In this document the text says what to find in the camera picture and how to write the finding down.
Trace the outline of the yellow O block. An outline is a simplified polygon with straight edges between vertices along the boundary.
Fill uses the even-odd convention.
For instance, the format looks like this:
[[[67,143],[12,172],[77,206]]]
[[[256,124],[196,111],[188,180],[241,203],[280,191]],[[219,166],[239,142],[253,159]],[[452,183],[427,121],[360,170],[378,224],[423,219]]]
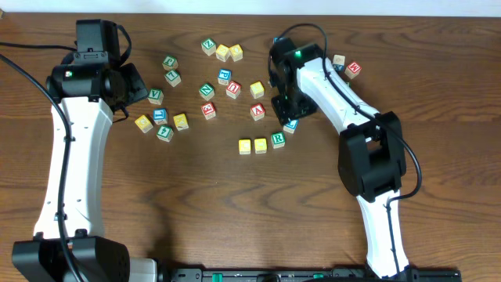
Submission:
[[[254,140],[254,150],[256,154],[265,154],[268,149],[267,139],[258,138]]]

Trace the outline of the green R block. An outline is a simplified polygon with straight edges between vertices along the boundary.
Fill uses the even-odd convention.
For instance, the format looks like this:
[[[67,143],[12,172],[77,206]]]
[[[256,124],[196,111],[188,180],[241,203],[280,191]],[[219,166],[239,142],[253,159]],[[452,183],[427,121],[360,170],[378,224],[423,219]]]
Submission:
[[[286,140],[283,132],[276,132],[271,134],[272,147],[274,149],[285,146]]]

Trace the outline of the yellow C block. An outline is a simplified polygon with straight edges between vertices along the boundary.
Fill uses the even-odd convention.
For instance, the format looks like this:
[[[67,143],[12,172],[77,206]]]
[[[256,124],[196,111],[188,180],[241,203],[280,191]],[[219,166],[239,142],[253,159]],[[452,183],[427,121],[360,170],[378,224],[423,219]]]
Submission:
[[[246,154],[251,153],[251,140],[250,139],[240,139],[238,145],[239,145],[240,155],[246,155]]]

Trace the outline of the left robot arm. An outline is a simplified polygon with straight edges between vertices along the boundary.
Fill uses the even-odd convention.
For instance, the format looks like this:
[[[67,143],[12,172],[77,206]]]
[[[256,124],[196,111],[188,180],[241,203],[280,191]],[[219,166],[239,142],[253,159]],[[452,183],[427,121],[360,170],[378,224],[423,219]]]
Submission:
[[[101,209],[114,114],[145,99],[146,85],[119,47],[121,25],[79,20],[76,33],[74,47],[41,85],[52,104],[49,182],[33,237],[13,245],[13,265],[29,281],[160,281],[156,260],[132,258],[105,237]]]

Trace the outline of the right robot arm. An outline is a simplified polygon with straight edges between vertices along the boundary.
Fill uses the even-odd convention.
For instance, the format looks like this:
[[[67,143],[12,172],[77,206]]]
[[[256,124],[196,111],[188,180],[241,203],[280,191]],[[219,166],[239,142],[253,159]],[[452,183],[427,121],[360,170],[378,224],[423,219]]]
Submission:
[[[360,99],[315,44],[297,47],[281,38],[269,52],[270,80],[279,91],[272,107],[281,125],[321,110],[339,135],[337,170],[361,208],[368,252],[366,262],[379,278],[396,278],[409,261],[402,246],[396,199],[406,173],[402,126]]]

